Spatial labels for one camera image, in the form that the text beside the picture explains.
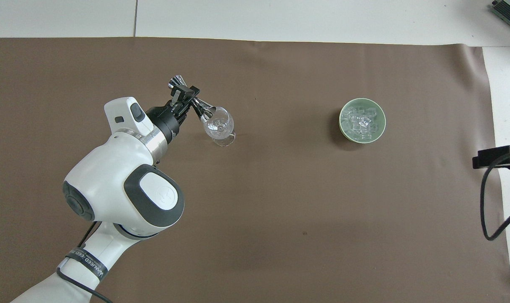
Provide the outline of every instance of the bowl of ice cubes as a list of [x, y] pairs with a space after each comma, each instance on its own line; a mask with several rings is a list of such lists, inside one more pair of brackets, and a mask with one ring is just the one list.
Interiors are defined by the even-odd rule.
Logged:
[[343, 135], [353, 142], [375, 142], [386, 129], [386, 116], [373, 100], [355, 98], [341, 109], [339, 128]]

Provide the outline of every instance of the black strap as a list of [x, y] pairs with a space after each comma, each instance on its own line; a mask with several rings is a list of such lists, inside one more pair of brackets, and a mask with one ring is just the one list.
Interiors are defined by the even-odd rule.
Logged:
[[107, 275], [107, 267], [91, 253], [80, 247], [72, 249], [66, 256], [88, 268], [100, 281]]

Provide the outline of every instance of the black button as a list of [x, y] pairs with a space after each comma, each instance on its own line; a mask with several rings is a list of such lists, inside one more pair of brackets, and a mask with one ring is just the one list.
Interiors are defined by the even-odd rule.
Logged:
[[137, 103], [132, 104], [130, 106], [130, 111], [132, 111], [133, 118], [137, 122], [141, 122], [143, 121], [143, 119], [145, 119], [145, 112], [143, 112], [139, 104]]

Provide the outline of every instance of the bowl rim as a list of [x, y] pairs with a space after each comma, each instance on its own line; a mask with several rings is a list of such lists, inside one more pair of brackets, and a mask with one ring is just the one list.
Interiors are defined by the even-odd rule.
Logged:
[[[343, 130], [343, 126], [341, 125], [341, 114], [343, 113], [343, 110], [345, 109], [345, 107], [347, 107], [347, 105], [349, 105], [349, 103], [359, 100], [359, 99], [368, 100], [368, 101], [373, 102], [380, 109], [380, 111], [382, 112], [382, 115], [384, 116], [384, 127], [382, 128], [382, 132], [380, 133], [380, 135], [377, 138], [375, 138], [374, 140], [371, 140], [371, 141], [367, 141], [367, 142], [360, 142], [360, 141], [354, 140], [353, 138], [349, 137], [345, 133], [345, 131]], [[384, 110], [382, 109], [382, 107], [380, 105], [378, 105], [378, 103], [371, 100], [370, 98], [353, 98], [351, 101], [348, 101], [345, 105], [343, 105], [343, 107], [341, 108], [341, 111], [339, 111], [339, 117], [337, 117], [337, 122], [339, 123], [339, 129], [341, 130], [341, 133], [343, 134], [343, 136], [345, 136], [345, 138], [351, 140], [352, 142], [359, 143], [359, 144], [373, 143], [376, 140], [378, 140], [378, 138], [382, 137], [382, 134], [384, 134], [384, 132], [386, 131], [386, 114], [384, 113]]]

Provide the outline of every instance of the black cable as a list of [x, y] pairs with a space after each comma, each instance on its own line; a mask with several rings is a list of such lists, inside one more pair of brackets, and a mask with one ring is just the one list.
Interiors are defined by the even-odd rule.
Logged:
[[[87, 232], [85, 233], [85, 236], [83, 236], [83, 239], [81, 239], [81, 241], [80, 241], [80, 243], [78, 244], [77, 247], [81, 247], [83, 245], [83, 243], [85, 243], [85, 241], [88, 238], [88, 235], [90, 234], [90, 232], [92, 231], [94, 226], [96, 226], [96, 223], [97, 223], [96, 221], [92, 222], [91, 226], [88, 228]], [[107, 303], [113, 303], [111, 300], [107, 299], [107, 297], [105, 297], [101, 293], [99, 293], [99, 292], [97, 292], [97, 291], [95, 291], [95, 290], [85, 286], [84, 284], [81, 284], [78, 281], [70, 278], [69, 276], [63, 274], [61, 272], [61, 268], [60, 267], [57, 267], [57, 274], [58, 274], [58, 276], [60, 276], [61, 279], [65, 280], [67, 282], [70, 282], [70, 283], [74, 284], [75, 286], [77, 286], [78, 288], [81, 288], [82, 290], [85, 290], [85, 291], [91, 293], [91, 295], [95, 295], [96, 297], [102, 299], [103, 301], [105, 301]]]
[[490, 171], [494, 167], [496, 167], [496, 165], [499, 165], [502, 161], [504, 161], [505, 159], [509, 159], [509, 158], [510, 158], [510, 153], [507, 153], [505, 155], [502, 155], [502, 156], [496, 158], [494, 161], [492, 161], [492, 163], [489, 165], [489, 167], [485, 171], [485, 173], [483, 175], [483, 179], [481, 180], [481, 189], [480, 189], [481, 228], [483, 230], [483, 235], [489, 241], [492, 241], [492, 240], [496, 239], [501, 234], [501, 232], [503, 232], [503, 230], [509, 225], [509, 223], [510, 223], [510, 216], [507, 217], [507, 219], [505, 219], [505, 221], [501, 224], [500, 227], [498, 227], [498, 229], [496, 230], [496, 232], [494, 232], [494, 234], [492, 234], [492, 236], [489, 236], [489, 234], [487, 234], [487, 228], [485, 226], [485, 211], [484, 211], [484, 206], [485, 206], [485, 184], [486, 184], [487, 177], [489, 176]]

